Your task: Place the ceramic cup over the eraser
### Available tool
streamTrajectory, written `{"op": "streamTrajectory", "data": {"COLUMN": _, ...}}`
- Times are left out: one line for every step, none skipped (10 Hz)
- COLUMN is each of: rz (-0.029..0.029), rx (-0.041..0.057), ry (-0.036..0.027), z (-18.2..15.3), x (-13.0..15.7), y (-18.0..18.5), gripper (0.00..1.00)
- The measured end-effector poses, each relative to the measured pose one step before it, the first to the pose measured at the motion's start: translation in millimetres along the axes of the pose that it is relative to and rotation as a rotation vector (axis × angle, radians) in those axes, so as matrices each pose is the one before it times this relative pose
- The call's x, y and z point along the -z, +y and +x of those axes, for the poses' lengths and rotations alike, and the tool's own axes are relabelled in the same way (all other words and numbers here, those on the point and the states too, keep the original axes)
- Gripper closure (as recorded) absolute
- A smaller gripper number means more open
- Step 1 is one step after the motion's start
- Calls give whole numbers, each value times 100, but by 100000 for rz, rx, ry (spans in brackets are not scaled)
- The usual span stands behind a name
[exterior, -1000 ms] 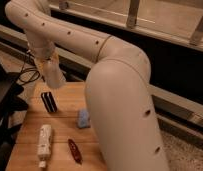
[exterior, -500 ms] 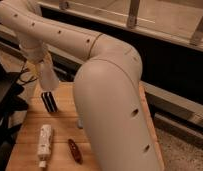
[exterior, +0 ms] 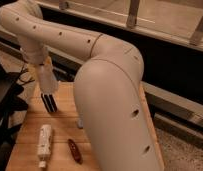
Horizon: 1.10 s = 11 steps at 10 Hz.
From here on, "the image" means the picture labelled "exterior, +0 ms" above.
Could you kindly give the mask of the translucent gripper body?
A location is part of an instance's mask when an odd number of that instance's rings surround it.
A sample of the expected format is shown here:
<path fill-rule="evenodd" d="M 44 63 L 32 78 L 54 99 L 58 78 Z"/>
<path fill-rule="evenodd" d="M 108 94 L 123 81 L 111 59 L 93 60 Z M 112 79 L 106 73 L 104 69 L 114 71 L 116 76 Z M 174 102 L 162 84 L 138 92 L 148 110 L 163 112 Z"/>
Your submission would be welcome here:
<path fill-rule="evenodd" d="M 53 65 L 50 57 L 47 57 L 42 64 L 37 65 L 35 67 L 35 72 L 37 77 L 50 76 L 52 70 L 53 70 Z"/>

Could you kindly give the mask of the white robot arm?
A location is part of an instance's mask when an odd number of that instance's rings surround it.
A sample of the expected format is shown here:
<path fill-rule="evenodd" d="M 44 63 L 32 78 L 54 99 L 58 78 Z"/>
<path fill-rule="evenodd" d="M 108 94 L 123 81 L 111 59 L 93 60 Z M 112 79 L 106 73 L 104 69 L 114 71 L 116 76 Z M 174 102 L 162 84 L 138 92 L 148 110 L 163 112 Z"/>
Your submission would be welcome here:
<path fill-rule="evenodd" d="M 74 100 L 102 171 L 164 171 L 151 116 L 140 94 L 144 62 L 134 45 L 45 21 L 33 0 L 1 6 L 0 25 L 17 36 L 45 95 L 58 90 L 49 46 L 84 61 L 74 79 Z"/>

